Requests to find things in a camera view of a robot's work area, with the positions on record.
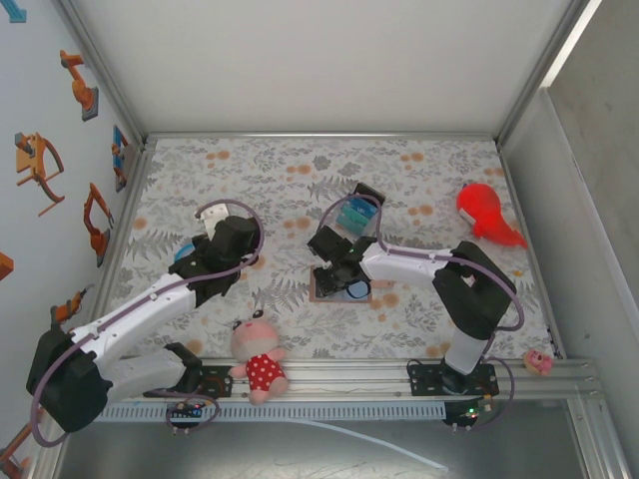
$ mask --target black object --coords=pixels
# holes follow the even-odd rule
[[[178,384],[170,390],[175,392],[195,391],[200,385],[200,381],[202,379],[202,359],[196,356],[180,342],[167,344],[164,347],[182,359],[182,364],[184,364],[187,368],[180,381],[178,381]]]
[[[214,399],[231,397],[233,377],[229,375],[230,366],[203,366],[199,394]]]
[[[40,337],[27,379],[30,394],[53,362],[72,346],[71,336],[60,327]],[[107,405],[107,391],[113,383],[102,379],[95,357],[94,352],[77,350],[53,373],[42,392],[40,404],[66,432],[87,426]]]
[[[169,420],[176,429],[191,429],[201,424],[203,409],[207,405],[203,402],[197,404],[182,403],[182,408],[175,404],[167,404]],[[194,421],[176,421],[176,419],[194,419]]]
[[[207,235],[192,238],[195,249],[169,267],[169,273],[184,279],[221,272],[238,266],[243,257],[253,254],[260,241],[258,222],[255,219],[226,217],[216,224],[216,232],[209,240]],[[218,279],[192,282],[188,289],[196,293],[196,307],[220,294],[240,279],[240,273]]]
[[[410,392],[413,396],[442,396],[453,394],[460,396],[483,396],[499,394],[499,385],[492,364],[477,364],[467,376],[463,378],[463,385],[451,390],[449,384],[444,382],[447,369],[443,361],[439,364],[421,363],[412,359],[406,365],[406,372],[410,379]]]
[[[478,414],[469,414],[468,411],[473,409],[479,411],[479,402],[477,400],[471,401],[449,401],[444,403],[446,409],[446,418],[443,419],[444,424],[452,426],[456,424],[457,427],[473,426],[477,422]]]
[[[356,194],[356,195],[368,195],[370,197],[375,198],[376,200],[379,201],[379,207],[383,206],[383,202],[386,201],[386,197],[384,195],[382,195],[380,192],[374,190],[369,185],[365,185],[364,183],[358,183],[355,186],[355,189],[352,192],[354,194]],[[376,208],[379,208],[371,200],[367,200],[366,198],[362,198],[362,200],[364,200],[365,202],[367,202],[370,205],[373,205]]]
[[[486,267],[517,293],[512,281],[475,243],[462,241],[451,253]],[[463,280],[470,276],[475,278],[473,285]],[[510,296],[495,281],[451,261],[435,273],[432,284],[457,328],[475,339],[489,339],[510,305]]]
[[[339,261],[352,247],[352,242],[342,238],[331,227],[324,225],[307,243],[311,252],[325,262]]]
[[[326,297],[359,282],[370,282],[360,263],[364,252],[376,242],[375,238],[361,237],[354,244],[343,239],[330,227],[321,227],[309,241],[311,251],[316,252],[324,261],[330,261],[329,268],[317,267],[313,270],[316,279],[318,297]]]

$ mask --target red polka dot dress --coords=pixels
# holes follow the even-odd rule
[[[280,365],[266,354],[253,356],[247,363],[251,391],[268,391],[278,377],[286,377]]]

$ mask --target aluminum frame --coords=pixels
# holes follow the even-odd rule
[[[111,76],[107,62],[101,56],[90,31],[87,29],[81,13],[73,5],[72,0],[51,0],[56,6],[68,30],[78,43],[87,64],[92,68],[97,81],[109,99],[114,104],[116,112],[124,119],[124,123],[131,131],[133,139],[139,145],[146,140],[139,120],[128,108],[126,98]],[[498,146],[501,146],[512,133],[521,118],[532,96],[541,85],[546,73],[554,62],[558,52],[568,38],[573,27],[581,17],[585,8],[593,0],[572,0],[564,16],[558,24],[548,45],[537,61],[533,72],[517,98],[504,125],[498,135]],[[128,232],[133,221],[135,210],[142,193],[144,177],[148,172],[150,159],[155,150],[155,143],[160,138],[220,138],[220,137],[281,137],[281,138],[397,138],[397,139],[428,139],[428,140],[487,140],[485,134],[425,134],[425,133],[175,133],[153,134],[148,138],[145,151],[136,159],[135,171],[130,180],[127,198],[121,215],[120,227],[113,238],[113,248],[110,258],[105,265],[105,274],[98,290],[98,297],[93,306],[92,320],[106,312],[111,288],[115,282],[118,266],[122,260],[127,243]],[[510,173],[502,161],[508,181],[508,187],[513,196],[517,216],[528,238],[527,228],[519,202],[512,186]],[[548,296],[543,286],[539,266],[534,254],[530,250],[530,260],[535,279],[540,287],[544,312],[549,321],[550,330],[558,350],[564,354],[557,326],[552,316]],[[555,373],[550,378],[536,378],[530,376],[519,361],[508,361],[515,374],[517,392],[515,400],[531,399],[565,399],[574,426],[577,446],[582,455],[584,473],[591,478],[627,478],[630,477],[619,439],[612,425],[605,398],[600,389],[596,369],[587,360],[562,359],[556,361]],[[223,359],[208,360],[207,363],[228,363]],[[410,401],[410,388],[405,374],[404,361],[356,361],[356,360],[310,360],[291,361],[287,364],[292,380],[291,394],[286,400],[308,401],[322,397],[322,400],[379,400],[377,398],[392,398],[393,401]],[[496,365],[496,374],[501,379],[503,389],[507,384],[505,370]],[[243,396],[248,392],[245,383],[238,382],[231,400],[246,400]],[[503,399],[504,391],[496,399]],[[49,416],[43,420],[43,429],[49,437],[56,436],[62,431]],[[38,454],[33,461],[25,478],[54,477],[56,465],[64,457],[64,446],[47,449]]]

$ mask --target gray floor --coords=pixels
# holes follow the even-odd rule
[[[561,407],[515,403],[494,428],[453,435],[441,422],[338,422],[448,468],[301,424],[220,423],[174,437],[164,425],[94,424],[69,439],[63,479],[582,477]]]

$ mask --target metal bracket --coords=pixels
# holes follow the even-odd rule
[[[230,370],[230,366],[204,366],[200,393],[215,399],[231,397],[233,378],[229,375]]]
[[[443,366],[439,364],[411,363],[406,367],[410,377],[410,391],[413,396],[441,396],[447,394],[441,382]],[[468,389],[460,396],[483,396],[499,394],[495,367],[492,364],[477,364],[466,376]]]

